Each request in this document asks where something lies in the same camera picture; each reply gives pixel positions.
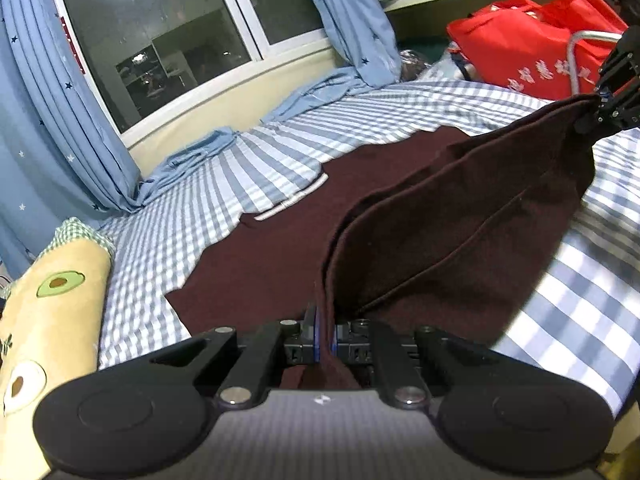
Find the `blue star curtain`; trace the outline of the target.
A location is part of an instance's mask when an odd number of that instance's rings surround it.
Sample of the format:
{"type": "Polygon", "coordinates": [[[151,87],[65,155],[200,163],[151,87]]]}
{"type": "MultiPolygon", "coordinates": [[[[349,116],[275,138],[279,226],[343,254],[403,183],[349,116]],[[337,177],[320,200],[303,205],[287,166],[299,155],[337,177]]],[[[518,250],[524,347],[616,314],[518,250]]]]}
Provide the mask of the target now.
{"type": "Polygon", "coordinates": [[[89,89],[54,0],[1,0],[1,261],[19,278],[55,229],[137,209],[141,174],[89,89]]]}
{"type": "Polygon", "coordinates": [[[369,87],[400,79],[396,37],[378,0],[312,0],[334,50],[369,87]]]}

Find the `right blue star curtain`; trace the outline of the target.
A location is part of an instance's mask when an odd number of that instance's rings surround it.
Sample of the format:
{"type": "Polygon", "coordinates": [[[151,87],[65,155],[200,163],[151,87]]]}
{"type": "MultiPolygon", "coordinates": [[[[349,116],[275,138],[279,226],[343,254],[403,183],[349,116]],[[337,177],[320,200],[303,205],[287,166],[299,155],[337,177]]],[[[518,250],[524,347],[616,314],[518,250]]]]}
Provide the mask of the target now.
{"type": "Polygon", "coordinates": [[[378,0],[312,0],[334,50],[369,87],[400,79],[396,37],[378,0]]]}

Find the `silver metal chair frame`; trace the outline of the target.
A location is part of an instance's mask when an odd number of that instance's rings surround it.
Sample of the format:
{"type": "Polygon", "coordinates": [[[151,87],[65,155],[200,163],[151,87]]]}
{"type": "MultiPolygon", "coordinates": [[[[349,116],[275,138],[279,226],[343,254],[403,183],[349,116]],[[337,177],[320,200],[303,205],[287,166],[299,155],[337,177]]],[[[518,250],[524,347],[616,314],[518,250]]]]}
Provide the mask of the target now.
{"type": "Polygon", "coordinates": [[[576,96],[584,90],[584,84],[596,85],[597,62],[599,58],[591,52],[592,44],[598,44],[602,50],[604,44],[616,44],[622,38],[617,32],[600,32],[600,30],[581,30],[575,32],[568,40],[566,60],[568,63],[568,78],[570,78],[570,94],[576,96]]]}

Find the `green checked pillow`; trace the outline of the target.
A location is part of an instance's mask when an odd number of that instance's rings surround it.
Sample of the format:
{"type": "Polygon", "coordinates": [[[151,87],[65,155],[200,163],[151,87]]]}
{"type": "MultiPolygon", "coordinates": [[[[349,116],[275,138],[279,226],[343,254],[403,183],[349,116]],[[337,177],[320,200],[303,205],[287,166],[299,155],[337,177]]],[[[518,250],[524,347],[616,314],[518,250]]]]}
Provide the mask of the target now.
{"type": "Polygon", "coordinates": [[[71,243],[74,240],[88,240],[104,249],[111,258],[115,255],[116,247],[108,236],[101,234],[91,226],[87,226],[80,219],[72,217],[64,220],[63,223],[55,229],[52,240],[47,244],[46,248],[40,252],[36,260],[47,255],[48,252],[52,252],[52,250],[71,243]]]}

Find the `white framed window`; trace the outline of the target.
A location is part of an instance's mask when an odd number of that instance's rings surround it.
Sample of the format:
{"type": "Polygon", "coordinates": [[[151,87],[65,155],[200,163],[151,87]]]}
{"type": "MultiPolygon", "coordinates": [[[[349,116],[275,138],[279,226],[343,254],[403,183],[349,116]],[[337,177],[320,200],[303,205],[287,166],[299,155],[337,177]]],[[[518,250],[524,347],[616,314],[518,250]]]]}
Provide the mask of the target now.
{"type": "Polygon", "coordinates": [[[326,50],[311,0],[54,0],[127,148],[235,84],[326,50]]]}

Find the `blue white checked bedsheet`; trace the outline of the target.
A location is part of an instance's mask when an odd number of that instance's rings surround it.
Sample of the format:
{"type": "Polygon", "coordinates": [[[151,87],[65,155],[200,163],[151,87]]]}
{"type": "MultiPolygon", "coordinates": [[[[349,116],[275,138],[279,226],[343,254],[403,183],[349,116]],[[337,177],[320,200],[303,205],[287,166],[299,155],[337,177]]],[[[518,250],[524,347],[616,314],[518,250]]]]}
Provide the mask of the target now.
{"type": "MultiPolygon", "coordinates": [[[[542,107],[540,99],[458,80],[408,82],[239,134],[149,206],[104,226],[115,257],[100,338],[109,367],[186,339],[166,300],[242,214],[266,211],[363,144],[454,126],[471,136],[542,107]]],[[[596,176],[528,304],[497,350],[583,382],[619,412],[639,373],[639,133],[593,149],[596,176]]]]}

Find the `left blue star curtain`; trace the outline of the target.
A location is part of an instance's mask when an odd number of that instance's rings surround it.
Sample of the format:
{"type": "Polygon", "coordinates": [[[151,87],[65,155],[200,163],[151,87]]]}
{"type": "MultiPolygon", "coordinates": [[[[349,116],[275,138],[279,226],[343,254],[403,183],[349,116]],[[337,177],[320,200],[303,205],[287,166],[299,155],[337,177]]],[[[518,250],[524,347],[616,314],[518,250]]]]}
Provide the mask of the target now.
{"type": "Polygon", "coordinates": [[[1,261],[19,278],[55,229],[137,209],[141,174],[89,89],[54,0],[1,0],[1,261]]]}

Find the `red fabric tote bag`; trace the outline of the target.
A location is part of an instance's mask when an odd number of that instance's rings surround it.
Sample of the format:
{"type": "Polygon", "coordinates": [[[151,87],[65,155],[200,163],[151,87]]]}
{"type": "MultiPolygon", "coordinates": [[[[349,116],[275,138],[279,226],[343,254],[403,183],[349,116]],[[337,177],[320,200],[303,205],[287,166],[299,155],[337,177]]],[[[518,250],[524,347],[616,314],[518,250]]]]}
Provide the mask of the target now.
{"type": "Polygon", "coordinates": [[[447,32],[488,84],[564,100],[572,95],[570,37],[583,30],[621,34],[627,28],[604,0],[502,0],[449,23],[447,32]]]}

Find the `maroon vintage league sweater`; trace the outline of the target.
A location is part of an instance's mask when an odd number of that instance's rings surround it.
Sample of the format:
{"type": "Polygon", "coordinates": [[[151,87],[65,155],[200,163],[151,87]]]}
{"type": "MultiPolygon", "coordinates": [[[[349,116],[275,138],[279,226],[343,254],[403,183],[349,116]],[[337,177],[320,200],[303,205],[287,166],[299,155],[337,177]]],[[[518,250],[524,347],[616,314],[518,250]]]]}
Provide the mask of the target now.
{"type": "Polygon", "coordinates": [[[337,324],[431,325],[493,344],[533,293],[594,177],[591,96],[479,136],[454,127],[356,148],[317,191],[206,248],[167,296],[192,334],[242,334],[316,307],[318,362],[286,388],[352,389],[331,348],[337,324]]]}

